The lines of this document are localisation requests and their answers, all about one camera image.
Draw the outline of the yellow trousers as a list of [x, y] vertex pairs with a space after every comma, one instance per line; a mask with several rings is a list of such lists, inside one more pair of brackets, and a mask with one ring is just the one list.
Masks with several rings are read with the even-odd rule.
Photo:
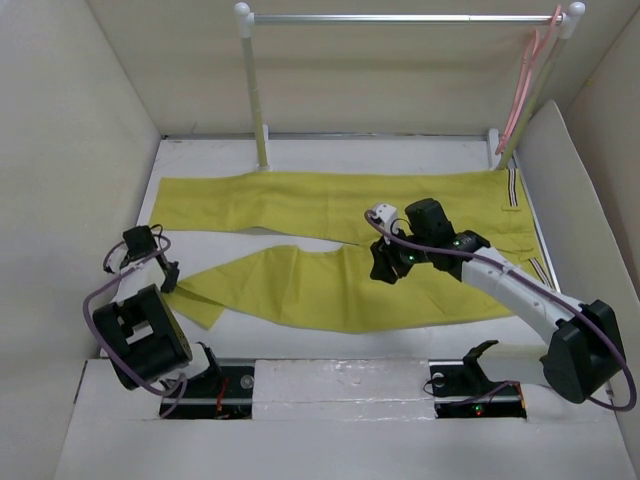
[[542, 282], [550, 277], [530, 205], [514, 170], [452, 175], [248, 173], [165, 178], [151, 219], [171, 231], [239, 232], [259, 227], [329, 240], [308, 252], [270, 247], [182, 279], [169, 305], [203, 327], [226, 309], [276, 324], [358, 334], [505, 317], [485, 293], [429, 265], [393, 285], [370, 276], [377, 232], [365, 212], [432, 198], [459, 230], [487, 238], [510, 262]]

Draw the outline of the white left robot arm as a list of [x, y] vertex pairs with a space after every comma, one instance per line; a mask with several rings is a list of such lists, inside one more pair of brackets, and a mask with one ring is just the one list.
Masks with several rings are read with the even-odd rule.
[[179, 263], [166, 257], [169, 246], [158, 224], [125, 231], [123, 241], [103, 261], [105, 272], [122, 277], [118, 294], [95, 309], [91, 320], [121, 359], [113, 368], [124, 388], [158, 382], [167, 390], [212, 396], [224, 385], [220, 365], [211, 349], [202, 345], [206, 362], [186, 371], [194, 351], [165, 301], [179, 278]]

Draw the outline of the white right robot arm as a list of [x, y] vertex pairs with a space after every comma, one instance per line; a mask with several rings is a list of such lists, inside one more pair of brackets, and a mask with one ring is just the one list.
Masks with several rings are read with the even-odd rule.
[[455, 231], [441, 204], [427, 198], [409, 205], [409, 229], [398, 226], [395, 207], [380, 203], [364, 214], [381, 235], [370, 247], [373, 280], [395, 284], [413, 266], [429, 263], [460, 283], [496, 300], [534, 330], [547, 346], [541, 359], [542, 377], [565, 400], [581, 404], [615, 375], [623, 374], [629, 400], [638, 400], [635, 380], [611, 306], [590, 304], [561, 294], [507, 260], [490, 242], [471, 230]]

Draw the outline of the pink clothes hanger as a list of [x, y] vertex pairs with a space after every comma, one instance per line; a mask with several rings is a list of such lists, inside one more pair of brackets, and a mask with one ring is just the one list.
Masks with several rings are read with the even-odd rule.
[[507, 143], [515, 130], [517, 121], [520, 117], [526, 97], [529, 92], [537, 58], [544, 50], [547, 42], [554, 33], [554, 30], [558, 23], [557, 18], [561, 15], [562, 6], [558, 4], [553, 14], [551, 15], [551, 20], [549, 21], [549, 26], [546, 30], [546, 33], [541, 36], [539, 31], [537, 29], [534, 29], [527, 41], [521, 60], [519, 77], [514, 93], [513, 102], [511, 105], [511, 110], [503, 131], [503, 135], [500, 138], [498, 146], [496, 147], [496, 155], [502, 154], [504, 152]]

